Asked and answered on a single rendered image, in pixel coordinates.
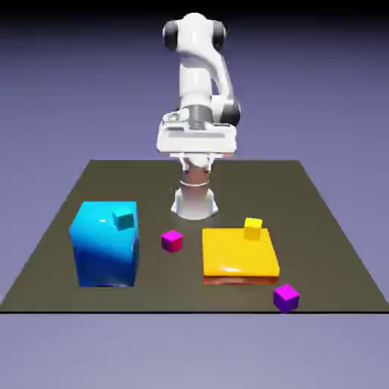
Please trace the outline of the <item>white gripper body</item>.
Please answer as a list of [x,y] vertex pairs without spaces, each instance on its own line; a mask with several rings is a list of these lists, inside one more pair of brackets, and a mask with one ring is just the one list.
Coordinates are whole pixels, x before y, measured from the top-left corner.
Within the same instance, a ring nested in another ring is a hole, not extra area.
[[161,122],[157,135],[161,153],[235,153],[236,127],[205,123],[205,129],[190,129],[187,122]]

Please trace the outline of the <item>small yellow cube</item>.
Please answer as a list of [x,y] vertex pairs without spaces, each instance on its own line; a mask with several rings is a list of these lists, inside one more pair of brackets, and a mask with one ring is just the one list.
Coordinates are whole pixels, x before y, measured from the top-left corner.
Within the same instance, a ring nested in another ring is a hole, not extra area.
[[246,217],[244,223],[244,236],[248,240],[258,240],[261,236],[263,220],[260,218]]

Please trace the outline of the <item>small magenta cube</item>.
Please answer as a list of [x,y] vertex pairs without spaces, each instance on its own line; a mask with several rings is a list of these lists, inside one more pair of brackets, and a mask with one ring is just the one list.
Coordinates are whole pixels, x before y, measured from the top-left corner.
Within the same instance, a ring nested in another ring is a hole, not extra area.
[[161,245],[169,252],[180,251],[183,246],[183,236],[180,232],[171,229],[161,235]]

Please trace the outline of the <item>small teal cube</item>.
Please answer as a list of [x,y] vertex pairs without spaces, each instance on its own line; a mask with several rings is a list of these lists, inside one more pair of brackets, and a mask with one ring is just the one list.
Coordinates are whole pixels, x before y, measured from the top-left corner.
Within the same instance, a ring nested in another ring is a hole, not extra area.
[[118,231],[134,227],[134,213],[130,210],[116,210],[112,217]]

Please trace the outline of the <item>small purple cube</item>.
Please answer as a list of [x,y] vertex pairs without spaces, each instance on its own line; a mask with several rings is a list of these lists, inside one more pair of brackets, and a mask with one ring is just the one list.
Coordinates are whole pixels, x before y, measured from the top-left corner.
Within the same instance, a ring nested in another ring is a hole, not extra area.
[[299,306],[300,293],[289,284],[274,289],[274,305],[282,312],[292,312]]

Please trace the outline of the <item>large yellow box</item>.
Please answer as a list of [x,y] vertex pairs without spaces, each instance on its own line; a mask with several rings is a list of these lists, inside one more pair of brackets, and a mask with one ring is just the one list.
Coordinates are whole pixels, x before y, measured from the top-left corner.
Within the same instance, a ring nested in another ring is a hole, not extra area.
[[202,255],[208,285],[276,283],[280,276],[267,229],[256,238],[247,237],[244,228],[203,229]]

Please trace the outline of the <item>large blue box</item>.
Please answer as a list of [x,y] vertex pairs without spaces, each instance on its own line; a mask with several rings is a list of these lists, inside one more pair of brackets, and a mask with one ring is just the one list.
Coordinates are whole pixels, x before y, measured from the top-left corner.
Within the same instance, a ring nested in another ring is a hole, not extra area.
[[[118,231],[112,213],[130,210],[134,227]],[[85,201],[69,227],[82,287],[133,286],[139,262],[138,210],[134,201]]]

